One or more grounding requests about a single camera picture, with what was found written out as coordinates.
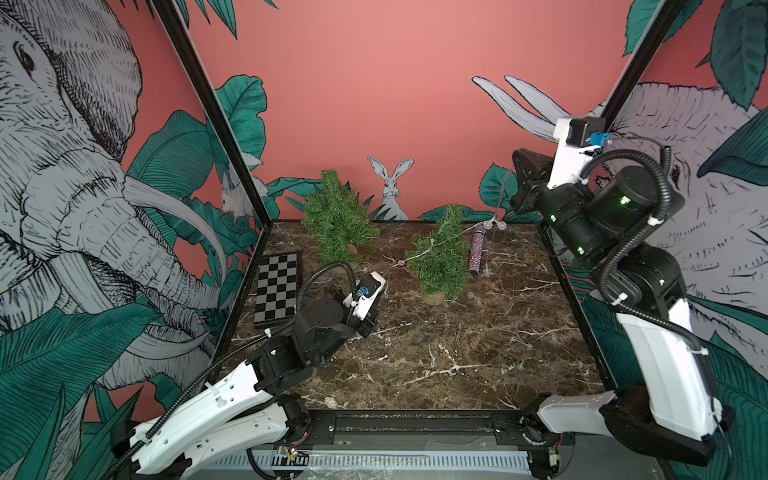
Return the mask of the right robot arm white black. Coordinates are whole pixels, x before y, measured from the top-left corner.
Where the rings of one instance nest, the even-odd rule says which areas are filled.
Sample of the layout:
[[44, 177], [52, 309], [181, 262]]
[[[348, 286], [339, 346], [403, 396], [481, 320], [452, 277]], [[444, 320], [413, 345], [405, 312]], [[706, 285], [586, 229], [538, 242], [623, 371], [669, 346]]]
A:
[[720, 402], [708, 349], [693, 333], [677, 260], [648, 241], [684, 203], [668, 179], [670, 148], [652, 157], [585, 147], [566, 163], [519, 149], [513, 163], [514, 210], [539, 212], [590, 268], [643, 376], [602, 394], [546, 397], [535, 418], [552, 433], [604, 435], [641, 455], [708, 464], [734, 412]]

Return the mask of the clear string light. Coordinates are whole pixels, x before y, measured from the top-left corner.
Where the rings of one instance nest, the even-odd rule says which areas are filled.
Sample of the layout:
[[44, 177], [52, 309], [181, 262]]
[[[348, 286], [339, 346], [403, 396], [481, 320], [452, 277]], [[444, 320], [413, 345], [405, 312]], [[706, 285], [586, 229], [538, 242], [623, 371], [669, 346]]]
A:
[[[494, 228], [502, 231], [513, 224], [526, 224], [536, 221], [536, 216], [529, 217], [527, 214], [517, 215], [512, 212], [512, 197], [516, 192], [517, 178], [515, 172], [492, 164], [484, 174], [479, 185], [481, 200], [485, 206], [490, 207], [490, 210], [473, 210], [468, 206], [458, 205], [461, 207], [464, 215], [464, 236], [470, 235], [472, 237], [472, 232], [477, 227], [484, 228], [486, 234], [487, 231]], [[419, 219], [436, 224], [447, 205], [427, 211]], [[392, 259], [393, 266], [406, 267], [406, 264], [398, 266], [397, 261]]]

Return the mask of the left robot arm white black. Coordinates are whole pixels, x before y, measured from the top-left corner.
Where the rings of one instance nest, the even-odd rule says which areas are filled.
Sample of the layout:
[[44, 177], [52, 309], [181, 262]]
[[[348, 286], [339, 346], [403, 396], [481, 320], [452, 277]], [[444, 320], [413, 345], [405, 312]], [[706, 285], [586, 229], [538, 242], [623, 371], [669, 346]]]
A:
[[347, 340], [377, 325], [387, 282], [370, 272], [356, 278], [346, 262], [313, 273], [283, 326], [248, 343], [251, 354], [222, 379], [200, 375], [161, 416], [128, 422], [111, 433], [115, 462], [106, 479], [188, 479], [241, 450], [272, 445], [295, 452], [312, 418], [291, 388], [310, 379]]

